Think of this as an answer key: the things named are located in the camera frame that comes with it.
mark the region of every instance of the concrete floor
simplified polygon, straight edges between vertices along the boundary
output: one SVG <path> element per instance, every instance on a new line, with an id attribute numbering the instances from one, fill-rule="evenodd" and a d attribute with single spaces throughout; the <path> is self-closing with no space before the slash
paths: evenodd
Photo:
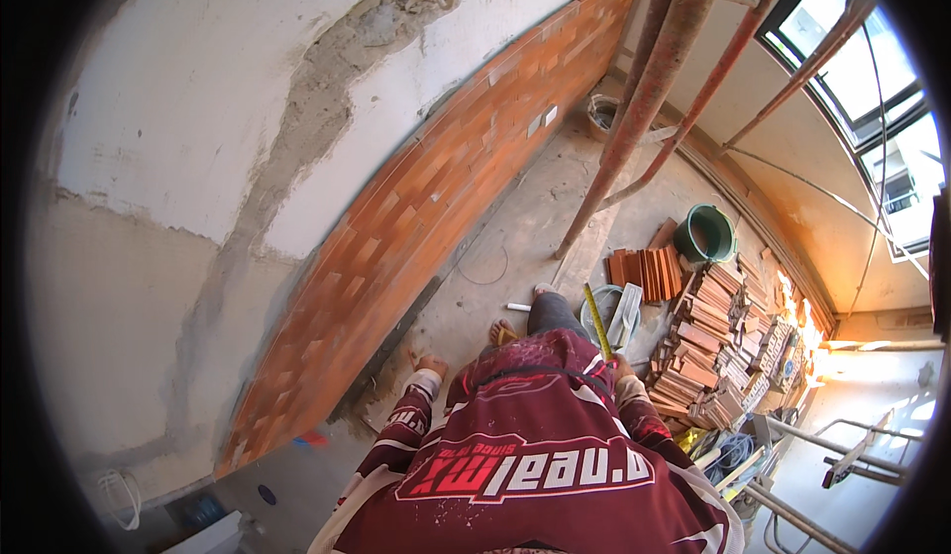
<path id="1" fill-rule="evenodd" d="M 609 82 L 608 93 L 616 86 Z M 450 363 L 450 374 L 455 373 L 488 343 L 489 327 L 497 318 L 507 318 L 519 334 L 525 333 L 528 314 L 506 310 L 506 303 L 529 304 L 532 288 L 540 282 L 553 282 L 557 274 L 563 282 L 562 293 L 578 308 L 582 284 L 572 280 L 588 279 L 593 288 L 604 284 L 604 256 L 616 248 L 647 246 L 667 217 L 679 221 L 696 203 L 717 205 L 733 218 L 738 224 L 740 250 L 751 260 L 760 260 L 765 246 L 760 239 L 737 221 L 736 212 L 707 180 L 679 156 L 672 156 L 641 193 L 618 206 L 613 215 L 607 211 L 599 215 L 579 241 L 580 256 L 566 259 L 559 272 L 560 263 L 552 254 L 597 171 L 602 148 L 588 136 L 585 114 L 576 110 L 465 250 L 352 415 L 317 429 L 328 444 L 317 448 L 287 445 L 223 478 L 210 489 L 225 508 L 240 509 L 256 519 L 274 551 L 306 551 L 333 510 L 339 492 L 369 451 L 374 434 L 367 426 L 380 428 L 398 399 L 402 382 L 412 371 L 410 351 L 437 354 Z M 621 180 L 639 175 L 659 148 L 659 144 L 643 148 Z M 764 263 L 766 275 L 775 279 L 775 261 L 768 261 Z M 667 334 L 669 308 L 667 303 L 642 307 L 642 326 L 629 348 L 629 359 L 649 355 Z M 436 412 L 442 410 L 439 404 L 444 403 L 444 393 L 437 400 Z M 277 504 L 262 500 L 259 484 L 275 493 Z"/>

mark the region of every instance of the flip-flop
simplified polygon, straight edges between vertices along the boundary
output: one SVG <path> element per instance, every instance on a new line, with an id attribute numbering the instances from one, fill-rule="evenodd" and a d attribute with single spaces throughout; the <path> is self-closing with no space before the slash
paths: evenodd
<path id="1" fill-rule="evenodd" d="M 510 341 L 516 341 L 518 339 L 518 334 L 512 331 L 511 329 L 505 327 L 504 325 L 499 324 L 498 326 L 498 335 L 495 337 L 495 346 L 504 346 Z"/>

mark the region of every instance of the building outside window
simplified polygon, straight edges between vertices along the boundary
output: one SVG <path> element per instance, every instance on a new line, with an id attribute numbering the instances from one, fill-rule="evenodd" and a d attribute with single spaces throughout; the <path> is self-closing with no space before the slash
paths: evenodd
<path id="1" fill-rule="evenodd" d="M 845 0 L 780 0 L 757 33 L 760 42 L 792 72 L 816 49 Z M 886 118 L 868 42 L 860 29 L 806 86 L 839 133 L 869 191 L 882 191 L 885 144 L 886 226 L 911 253 L 927 250 L 932 197 L 945 184 L 938 132 L 921 81 L 886 15 L 876 8 L 865 21 L 875 52 Z M 899 251 L 892 246 L 894 258 Z"/>

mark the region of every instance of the tape measure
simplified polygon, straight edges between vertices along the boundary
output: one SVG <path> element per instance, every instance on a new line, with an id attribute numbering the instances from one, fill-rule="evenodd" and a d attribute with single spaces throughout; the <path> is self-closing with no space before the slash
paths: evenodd
<path id="1" fill-rule="evenodd" d="M 612 360 L 614 354 L 611 351 L 611 344 L 608 343 L 608 334 L 604 333 L 604 323 L 601 322 L 601 313 L 597 311 L 597 304 L 594 302 L 594 294 L 591 293 L 591 286 L 585 283 L 585 300 L 588 301 L 588 309 L 591 311 L 591 320 L 594 321 L 594 331 L 597 333 L 597 340 L 601 344 L 601 356 L 605 361 Z"/>

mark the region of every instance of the person's right hand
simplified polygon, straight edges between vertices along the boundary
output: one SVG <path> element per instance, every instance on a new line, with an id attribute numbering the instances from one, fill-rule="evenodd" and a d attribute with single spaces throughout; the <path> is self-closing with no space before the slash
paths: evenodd
<path id="1" fill-rule="evenodd" d="M 614 360 L 617 362 L 617 367 L 613 368 L 611 373 L 614 375 L 615 382 L 628 376 L 629 374 L 634 374 L 634 369 L 632 369 L 631 365 L 628 364 L 628 361 L 624 359 L 624 356 L 619 353 L 614 353 Z"/>
<path id="2" fill-rule="evenodd" d="M 439 378 L 445 381 L 446 373 L 449 372 L 449 363 L 438 356 L 427 353 L 419 358 L 416 364 L 413 365 L 413 370 L 419 369 L 434 370 L 436 374 L 439 375 Z"/>

